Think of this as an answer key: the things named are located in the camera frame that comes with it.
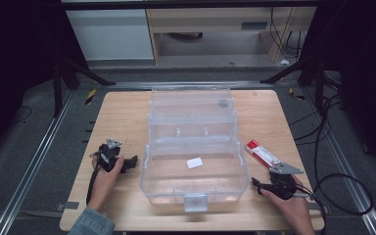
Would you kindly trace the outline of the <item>grey tape strip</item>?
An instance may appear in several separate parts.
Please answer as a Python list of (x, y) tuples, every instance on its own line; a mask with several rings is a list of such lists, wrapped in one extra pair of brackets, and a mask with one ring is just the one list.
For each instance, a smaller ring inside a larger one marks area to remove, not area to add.
[(56, 205), (55, 210), (57, 212), (63, 212), (65, 209), (76, 210), (79, 206), (79, 202), (64, 202)]

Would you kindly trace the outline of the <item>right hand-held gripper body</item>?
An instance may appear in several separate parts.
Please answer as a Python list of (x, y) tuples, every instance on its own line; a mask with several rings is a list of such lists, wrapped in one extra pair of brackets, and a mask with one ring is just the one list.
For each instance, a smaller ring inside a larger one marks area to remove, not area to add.
[(285, 163), (275, 164), (268, 171), (271, 184), (267, 190), (282, 200), (291, 199), (297, 192), (293, 176), (295, 174), (303, 174), (304, 171)]

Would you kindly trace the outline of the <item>light wooden desk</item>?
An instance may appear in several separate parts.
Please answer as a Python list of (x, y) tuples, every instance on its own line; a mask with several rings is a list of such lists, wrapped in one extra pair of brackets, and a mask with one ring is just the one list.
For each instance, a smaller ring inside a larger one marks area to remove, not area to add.
[(147, 10), (152, 35), (258, 31), (269, 61), (277, 62), (293, 31), (308, 31), (315, 7), (199, 8)]

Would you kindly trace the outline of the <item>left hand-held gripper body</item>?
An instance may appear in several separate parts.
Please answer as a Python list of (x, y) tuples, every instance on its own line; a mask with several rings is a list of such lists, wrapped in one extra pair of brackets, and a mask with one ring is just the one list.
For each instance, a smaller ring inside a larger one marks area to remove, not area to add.
[(107, 139), (96, 152), (90, 155), (90, 158), (96, 159), (95, 169), (98, 170), (101, 167), (106, 172), (110, 172), (116, 165), (121, 145), (120, 141)]

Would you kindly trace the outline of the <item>white cabinet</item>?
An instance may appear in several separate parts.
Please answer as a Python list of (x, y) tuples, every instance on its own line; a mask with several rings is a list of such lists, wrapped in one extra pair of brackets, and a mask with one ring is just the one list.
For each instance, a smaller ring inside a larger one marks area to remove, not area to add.
[(86, 61), (153, 59), (144, 10), (67, 11)]

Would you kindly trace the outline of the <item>red and white carton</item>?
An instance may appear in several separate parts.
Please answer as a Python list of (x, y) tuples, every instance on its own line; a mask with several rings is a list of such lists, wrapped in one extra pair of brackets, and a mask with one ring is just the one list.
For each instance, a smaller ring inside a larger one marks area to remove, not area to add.
[(267, 149), (261, 146), (256, 140), (250, 141), (245, 149), (260, 163), (262, 163), (267, 168), (274, 167), (281, 163), (273, 154), (271, 154)]

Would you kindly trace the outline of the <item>person's left hand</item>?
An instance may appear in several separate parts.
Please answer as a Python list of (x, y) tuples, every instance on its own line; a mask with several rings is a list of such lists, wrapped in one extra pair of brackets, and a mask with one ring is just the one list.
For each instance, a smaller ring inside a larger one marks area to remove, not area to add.
[(106, 172), (102, 167), (98, 170), (93, 183), (91, 198), (87, 204), (88, 208), (99, 213), (103, 212), (110, 194), (117, 183), (123, 162), (124, 157), (120, 156), (111, 171)]

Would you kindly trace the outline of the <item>clear plastic storage box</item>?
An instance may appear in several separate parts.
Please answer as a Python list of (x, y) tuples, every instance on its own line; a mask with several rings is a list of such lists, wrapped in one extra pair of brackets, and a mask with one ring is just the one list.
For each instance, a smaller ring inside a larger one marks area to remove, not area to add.
[[(234, 97), (227, 86), (156, 87), (148, 112), (140, 189), (153, 204), (205, 212), (249, 188)], [(203, 165), (189, 169), (187, 161)]]

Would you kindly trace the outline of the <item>person's right hand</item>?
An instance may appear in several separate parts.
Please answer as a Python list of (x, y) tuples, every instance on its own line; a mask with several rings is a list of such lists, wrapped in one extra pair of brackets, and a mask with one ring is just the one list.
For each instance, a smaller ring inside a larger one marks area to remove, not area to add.
[(264, 197), (280, 210), (296, 235), (315, 235), (306, 199), (292, 197), (289, 200), (282, 200), (272, 192), (268, 191), (268, 193), (269, 195)]

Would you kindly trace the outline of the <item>yellow black tape piece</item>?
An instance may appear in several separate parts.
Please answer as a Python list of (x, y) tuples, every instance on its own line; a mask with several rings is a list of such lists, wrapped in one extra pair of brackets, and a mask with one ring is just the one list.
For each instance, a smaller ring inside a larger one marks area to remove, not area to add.
[(296, 100), (299, 100), (299, 101), (304, 101), (306, 99), (306, 97), (304, 95), (299, 95), (295, 92), (295, 90), (293, 88), (289, 88), (289, 94), (294, 97)]
[(94, 96), (95, 96), (95, 94), (96, 94), (96, 89), (91, 89), (90, 91), (89, 91), (89, 93), (88, 93), (88, 95), (87, 95), (87, 98), (86, 98), (86, 100), (85, 100), (85, 105), (89, 105), (89, 104), (91, 104), (91, 102), (92, 102), (92, 100), (93, 100), (93, 98), (94, 98)]

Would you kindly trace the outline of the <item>metal floor rail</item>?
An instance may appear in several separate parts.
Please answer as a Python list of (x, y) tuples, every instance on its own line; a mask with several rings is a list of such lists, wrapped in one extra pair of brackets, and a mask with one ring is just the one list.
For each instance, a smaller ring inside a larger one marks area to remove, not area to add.
[(47, 128), (44, 137), (37, 150), (35, 151), (30, 164), (25, 170), (23, 177), (18, 184), (18, 187), (13, 194), (11, 200), (7, 204), (6, 208), (0, 214), (0, 235), (7, 235), (16, 216), (20, 212), (24, 199), (42, 166), (43, 161), (56, 137), (56, 134), (64, 120), (68, 109), (71, 105), (71, 99), (75, 94), (74, 90), (68, 90), (66, 97), (62, 99), (62, 106), (59, 113), (52, 118), (49, 127)]
[[(325, 183), (328, 179), (332, 179), (334, 177), (343, 179), (347, 190), (352, 197), (354, 205), (356, 206), (356, 211), (354, 211), (352, 215), (360, 216), (369, 234), (376, 235), (376, 211), (374, 209), (373, 196), (370, 190), (357, 178), (341, 147), (339, 146), (337, 139), (329, 130), (330, 125), (327, 123), (327, 117), (333, 98), (327, 98), (327, 108), (323, 108), (322, 111), (319, 111), (315, 107), (314, 93), (308, 88), (304, 88), (303, 93), (306, 96), (307, 101), (314, 111), (316, 119), (319, 122), (319, 128), (316, 131), (316, 137), (314, 141), (313, 170), (315, 187), (313, 188), (313, 192), (327, 199), (327, 196), (324, 195), (322, 184)], [(320, 177), (318, 175), (318, 150), (321, 139), (320, 135), (322, 133), (325, 134), (326, 144), (329, 150), (332, 152), (332, 158), (336, 162), (339, 172), (327, 174)], [(345, 210), (345, 213), (351, 214), (349, 210)]]

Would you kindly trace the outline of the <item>black metal stand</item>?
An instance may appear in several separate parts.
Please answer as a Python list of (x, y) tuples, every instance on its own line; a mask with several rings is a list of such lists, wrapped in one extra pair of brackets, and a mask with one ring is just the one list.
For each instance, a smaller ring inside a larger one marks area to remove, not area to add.
[(323, 84), (324, 84), (324, 64), (320, 59), (311, 57), (300, 59), (298, 62), (287, 67), (276, 75), (262, 80), (261, 83), (272, 84), (280, 80), (282, 77), (292, 73), (293, 71), (301, 71), (298, 79), (300, 86), (308, 86), (313, 80), (315, 81), (315, 98), (314, 103), (317, 110), (323, 110)]
[(105, 78), (97, 75), (96, 73), (92, 72), (90, 69), (86, 69), (85, 67), (75, 63), (72, 60), (62, 59), (59, 60), (53, 66), (53, 87), (54, 87), (54, 101), (55, 101), (55, 111), (54, 117), (56, 118), (62, 111), (63, 107), (63, 95), (62, 95), (62, 81), (65, 82), (68, 89), (75, 89), (78, 87), (78, 79), (75, 77), (75, 73), (79, 72), (88, 78), (96, 81), (97, 83), (103, 86), (113, 86), (115, 85), (114, 82), (108, 81)]

